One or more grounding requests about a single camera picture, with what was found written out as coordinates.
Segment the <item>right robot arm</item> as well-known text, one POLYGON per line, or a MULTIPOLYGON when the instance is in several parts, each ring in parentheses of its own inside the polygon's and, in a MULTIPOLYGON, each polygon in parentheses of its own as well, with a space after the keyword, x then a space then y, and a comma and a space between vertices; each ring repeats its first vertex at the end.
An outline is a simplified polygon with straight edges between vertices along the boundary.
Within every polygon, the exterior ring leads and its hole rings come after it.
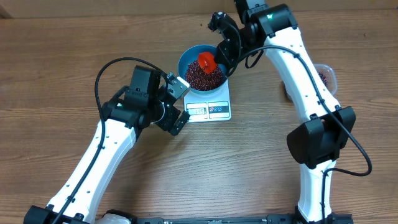
POLYGON ((342 108, 318 75, 292 11, 285 4, 235 1, 243 28, 224 12, 215 12, 208 27, 223 41, 215 62, 231 76, 238 63, 264 52, 273 63, 297 110, 300 125, 287 135, 292 157, 300 166, 300 198, 295 223, 352 223, 330 206, 331 176, 356 120, 352 107, 342 108))

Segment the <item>red measuring scoop blue handle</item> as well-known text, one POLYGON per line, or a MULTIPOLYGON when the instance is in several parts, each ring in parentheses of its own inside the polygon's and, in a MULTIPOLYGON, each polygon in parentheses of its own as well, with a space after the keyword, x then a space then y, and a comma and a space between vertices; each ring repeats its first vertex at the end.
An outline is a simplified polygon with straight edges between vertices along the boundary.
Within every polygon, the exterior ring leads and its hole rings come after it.
POLYGON ((200 68, 208 75, 214 72, 218 66, 211 52, 202 52, 198 54, 197 61, 200 68))

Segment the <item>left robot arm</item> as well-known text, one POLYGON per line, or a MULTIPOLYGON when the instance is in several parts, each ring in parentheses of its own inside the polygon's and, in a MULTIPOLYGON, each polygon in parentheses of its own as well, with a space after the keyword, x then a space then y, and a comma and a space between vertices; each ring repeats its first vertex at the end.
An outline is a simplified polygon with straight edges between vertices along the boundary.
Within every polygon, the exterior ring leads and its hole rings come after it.
POLYGON ((66 184, 46 207, 31 206, 24 223, 136 223, 135 216, 119 210, 108 210, 97 219, 100 201, 143 129, 156 124, 173 136, 181 131, 189 115, 174 103, 189 88, 184 79, 171 73, 136 66, 130 85, 100 109, 95 135, 66 184))

